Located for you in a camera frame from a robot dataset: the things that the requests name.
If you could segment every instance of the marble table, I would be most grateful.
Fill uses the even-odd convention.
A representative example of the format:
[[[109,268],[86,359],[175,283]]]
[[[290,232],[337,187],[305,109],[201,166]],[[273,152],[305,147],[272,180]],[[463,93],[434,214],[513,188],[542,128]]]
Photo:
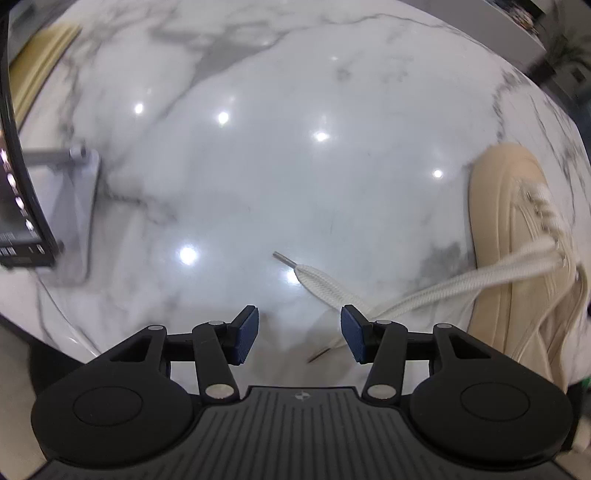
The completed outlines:
[[[0,275],[0,312],[88,361],[146,325],[170,333],[258,306],[249,384],[357,385],[345,349],[307,365],[338,314],[271,255],[368,301],[474,267],[471,162],[514,141],[540,159],[574,231],[591,238],[579,133],[509,63],[394,0],[79,0],[82,25],[21,131],[103,158],[91,274],[44,289]],[[466,328],[465,299],[401,318]],[[427,375],[407,367],[405,391]],[[190,364],[173,378],[196,391]]]

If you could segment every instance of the logo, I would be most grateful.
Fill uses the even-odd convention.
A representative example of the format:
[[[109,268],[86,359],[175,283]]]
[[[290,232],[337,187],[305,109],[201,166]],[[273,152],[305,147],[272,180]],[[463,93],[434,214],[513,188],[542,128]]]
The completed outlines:
[[[294,395],[294,397],[297,398],[300,401],[306,401],[311,396],[312,395],[310,395],[308,392],[304,392],[303,390],[300,393],[297,393],[297,394]]]

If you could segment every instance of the shoelace aglet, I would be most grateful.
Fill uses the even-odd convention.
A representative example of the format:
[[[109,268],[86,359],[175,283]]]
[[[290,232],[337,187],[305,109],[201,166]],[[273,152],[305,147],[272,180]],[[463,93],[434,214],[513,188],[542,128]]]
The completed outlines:
[[[281,263],[284,263],[288,267],[295,268],[297,267],[297,263],[293,260],[287,258],[285,255],[281,255],[279,252],[273,252],[273,257],[279,260]]]
[[[306,360],[307,364],[312,363],[314,360],[316,360],[317,358],[321,357],[322,355],[324,355],[326,352],[332,350],[331,347],[327,347],[323,350],[321,350],[320,352],[315,353],[314,355],[312,355],[311,357],[308,358],[308,360]]]

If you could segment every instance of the black monitor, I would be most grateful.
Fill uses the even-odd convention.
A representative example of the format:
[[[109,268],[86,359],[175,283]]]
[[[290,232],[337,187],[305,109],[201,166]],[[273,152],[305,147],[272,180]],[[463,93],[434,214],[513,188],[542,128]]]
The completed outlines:
[[[16,3],[0,0],[0,264],[49,267],[58,246],[25,165],[10,93],[8,14]]]

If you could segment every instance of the wooden floor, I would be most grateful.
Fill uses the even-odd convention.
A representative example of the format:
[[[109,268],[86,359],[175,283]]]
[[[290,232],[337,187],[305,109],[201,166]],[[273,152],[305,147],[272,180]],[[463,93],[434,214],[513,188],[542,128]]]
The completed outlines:
[[[0,327],[0,472],[8,480],[28,478],[45,462],[31,429],[27,358],[28,345]]]

